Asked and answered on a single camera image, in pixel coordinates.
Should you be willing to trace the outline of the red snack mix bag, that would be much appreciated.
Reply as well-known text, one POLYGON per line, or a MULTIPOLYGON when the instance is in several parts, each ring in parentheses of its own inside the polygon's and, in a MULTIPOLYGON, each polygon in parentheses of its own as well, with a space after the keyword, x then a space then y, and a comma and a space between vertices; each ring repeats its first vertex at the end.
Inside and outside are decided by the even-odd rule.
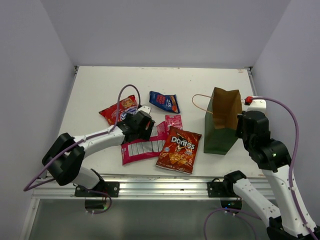
MULTIPOLYGON (((138 103, 134 95, 130 95, 119 102, 118 121, 126 118, 127 114, 136 114, 138 103)), ((117 104, 99 111, 99 114, 105 118, 109 125, 114 125, 117 118, 117 104)))

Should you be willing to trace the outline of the large pink snack bag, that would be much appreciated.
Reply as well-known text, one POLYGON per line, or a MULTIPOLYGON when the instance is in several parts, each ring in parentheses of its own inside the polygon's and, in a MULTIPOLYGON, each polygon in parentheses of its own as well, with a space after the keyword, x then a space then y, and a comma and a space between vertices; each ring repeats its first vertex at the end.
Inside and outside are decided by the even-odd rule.
POLYGON ((158 157, 168 137, 167 124, 154 126, 149 140, 137 139, 121 145, 122 165, 158 157))

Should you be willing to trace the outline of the green paper bag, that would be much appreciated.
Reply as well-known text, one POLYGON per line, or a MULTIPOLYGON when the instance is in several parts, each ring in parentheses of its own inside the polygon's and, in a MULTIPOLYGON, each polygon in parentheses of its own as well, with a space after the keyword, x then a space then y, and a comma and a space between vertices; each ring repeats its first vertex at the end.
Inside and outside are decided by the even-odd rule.
POLYGON ((226 155, 238 140, 238 115, 243 111, 240 91, 215 87, 211 95, 195 94, 191 101, 196 108, 205 111, 203 152, 226 155), (210 99, 206 109, 195 103, 198 96, 210 99))

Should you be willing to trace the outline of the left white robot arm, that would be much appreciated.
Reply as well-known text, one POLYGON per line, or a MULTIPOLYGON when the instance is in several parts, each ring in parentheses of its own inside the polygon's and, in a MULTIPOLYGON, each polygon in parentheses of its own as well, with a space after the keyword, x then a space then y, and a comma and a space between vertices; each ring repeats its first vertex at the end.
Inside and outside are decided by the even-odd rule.
POLYGON ((60 186, 72 183, 86 188, 92 196, 99 196, 104 190, 104 180, 95 170, 82 167, 83 160, 109 147, 148 140, 155 123, 150 112, 150 107, 142 106, 116 125, 91 135, 63 133, 43 157, 42 164, 60 186))

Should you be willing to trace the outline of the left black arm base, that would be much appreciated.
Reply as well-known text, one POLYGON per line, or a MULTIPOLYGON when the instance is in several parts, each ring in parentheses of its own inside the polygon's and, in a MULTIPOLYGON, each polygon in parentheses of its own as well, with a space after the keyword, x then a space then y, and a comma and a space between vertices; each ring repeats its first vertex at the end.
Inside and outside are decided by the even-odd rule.
POLYGON ((117 198, 120 191, 118 181, 105 181, 97 171, 85 167, 80 168, 73 185, 75 186, 75 197, 106 197, 107 194, 117 198))

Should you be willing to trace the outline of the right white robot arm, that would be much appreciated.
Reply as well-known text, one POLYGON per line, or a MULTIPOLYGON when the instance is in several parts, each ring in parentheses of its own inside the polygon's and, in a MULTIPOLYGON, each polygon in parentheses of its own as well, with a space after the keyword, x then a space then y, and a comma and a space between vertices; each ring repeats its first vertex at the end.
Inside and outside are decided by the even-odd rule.
POLYGON ((271 240, 318 240, 320 227, 308 213, 294 177, 287 147, 271 138, 264 113, 250 110, 238 115, 236 135, 266 177, 277 205, 272 204, 239 170, 224 176, 223 192, 241 197, 264 222, 271 240))

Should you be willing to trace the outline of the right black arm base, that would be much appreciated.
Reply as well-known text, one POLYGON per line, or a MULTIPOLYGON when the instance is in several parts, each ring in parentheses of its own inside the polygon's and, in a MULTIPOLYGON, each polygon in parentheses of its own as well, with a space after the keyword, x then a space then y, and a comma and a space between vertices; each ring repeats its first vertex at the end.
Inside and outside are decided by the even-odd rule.
POLYGON ((237 198, 233 190, 234 184, 241 179, 246 179, 247 176, 240 170, 226 174, 222 181, 214 178, 207 182, 207 194, 209 198, 237 198))

